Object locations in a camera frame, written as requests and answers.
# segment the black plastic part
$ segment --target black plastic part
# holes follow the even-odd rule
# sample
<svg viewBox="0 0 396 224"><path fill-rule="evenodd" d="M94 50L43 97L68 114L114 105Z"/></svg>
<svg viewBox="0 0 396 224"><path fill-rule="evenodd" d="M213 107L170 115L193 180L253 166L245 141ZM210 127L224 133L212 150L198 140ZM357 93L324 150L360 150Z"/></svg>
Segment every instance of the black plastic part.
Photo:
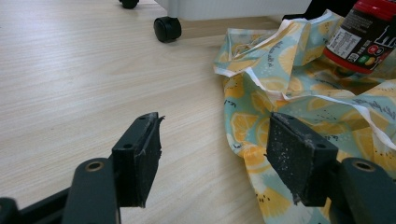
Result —
<svg viewBox="0 0 396 224"><path fill-rule="evenodd" d="M61 223L69 189L21 210L23 223Z"/></svg>
<svg viewBox="0 0 396 224"><path fill-rule="evenodd" d="M292 116L272 113L267 159L305 206L324 206L338 148Z"/></svg>
<svg viewBox="0 0 396 224"><path fill-rule="evenodd" d="M124 8L132 9L137 6L139 0L120 0L120 2L122 2Z"/></svg>
<svg viewBox="0 0 396 224"><path fill-rule="evenodd" d="M160 17L154 21L157 39L163 43L174 41L181 36L181 25L178 18Z"/></svg>
<svg viewBox="0 0 396 224"><path fill-rule="evenodd" d="M356 223L396 223L396 185L384 169L370 161L347 158L338 176Z"/></svg>
<svg viewBox="0 0 396 224"><path fill-rule="evenodd" d="M75 171L62 224L119 224L113 165L109 159L83 162Z"/></svg>
<svg viewBox="0 0 396 224"><path fill-rule="evenodd" d="M337 205L332 204L330 205L329 209L329 218L332 224L355 224L355 220L351 213L345 213L342 211Z"/></svg>
<svg viewBox="0 0 396 224"><path fill-rule="evenodd" d="M17 224L21 222L21 214L17 203L10 198L0 198L0 223Z"/></svg>
<svg viewBox="0 0 396 224"><path fill-rule="evenodd" d="M352 213L347 204L347 198L341 187L338 176L340 166L341 163L337 161L327 172L327 196L332 200L332 206L337 208L337 214L340 214L340 216L349 215L352 217Z"/></svg>
<svg viewBox="0 0 396 224"><path fill-rule="evenodd" d="M120 206L146 206L161 157L158 113L139 117L112 149Z"/></svg>

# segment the yellow lemon pattern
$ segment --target yellow lemon pattern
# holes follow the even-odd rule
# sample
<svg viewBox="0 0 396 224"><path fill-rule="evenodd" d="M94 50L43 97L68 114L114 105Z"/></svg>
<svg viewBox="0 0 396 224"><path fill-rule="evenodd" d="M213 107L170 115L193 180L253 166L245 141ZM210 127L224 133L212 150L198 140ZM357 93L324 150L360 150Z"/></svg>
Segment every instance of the yellow lemon pattern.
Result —
<svg viewBox="0 0 396 224"><path fill-rule="evenodd" d="M245 162L267 224L328 224L331 204L308 208L293 201L266 158L271 112L294 116L336 145L338 161L364 158L396 179L396 69L386 67L396 57L369 77L340 77L343 69L322 51L342 19L327 11L315 22L283 21L274 36L231 29L214 62L215 72L227 77L227 140Z"/></svg>
<svg viewBox="0 0 396 224"><path fill-rule="evenodd" d="M231 127L236 141L243 142L248 134L248 130L256 122L258 116L248 113L235 112L231 118Z"/></svg>
<svg viewBox="0 0 396 224"><path fill-rule="evenodd" d="M226 77L223 84L225 97L239 98L245 94L244 78L242 75Z"/></svg>
<svg viewBox="0 0 396 224"><path fill-rule="evenodd" d="M289 200L271 188L267 188L264 192L256 192L256 197L265 217L281 216L291 205Z"/></svg>

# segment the office chair wheel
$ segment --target office chair wheel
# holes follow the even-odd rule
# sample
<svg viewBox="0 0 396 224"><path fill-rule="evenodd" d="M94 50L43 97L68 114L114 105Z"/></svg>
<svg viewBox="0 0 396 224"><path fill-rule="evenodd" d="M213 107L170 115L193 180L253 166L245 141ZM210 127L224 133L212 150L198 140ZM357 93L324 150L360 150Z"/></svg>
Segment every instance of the office chair wheel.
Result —
<svg viewBox="0 0 396 224"><path fill-rule="evenodd" d="M154 21L157 39L163 43L173 41L181 36L181 25L177 18L160 17Z"/></svg>
<svg viewBox="0 0 396 224"><path fill-rule="evenodd" d="M120 0L124 8L132 9L136 7L139 0Z"/></svg>

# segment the lemon print fabric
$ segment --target lemon print fabric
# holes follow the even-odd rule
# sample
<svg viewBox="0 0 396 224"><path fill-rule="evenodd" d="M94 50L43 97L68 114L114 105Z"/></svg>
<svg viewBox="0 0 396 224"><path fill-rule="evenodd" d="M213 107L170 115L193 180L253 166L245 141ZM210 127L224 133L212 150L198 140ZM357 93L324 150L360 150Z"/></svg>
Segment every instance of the lemon print fabric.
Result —
<svg viewBox="0 0 396 224"><path fill-rule="evenodd" d="M271 112L333 143L338 161L373 161L396 179L396 51L369 77L344 71L322 54L343 19L326 11L312 21L284 20L277 31L229 29L214 61L224 76L225 135L267 224L328 224L331 206L305 207L267 160Z"/></svg>

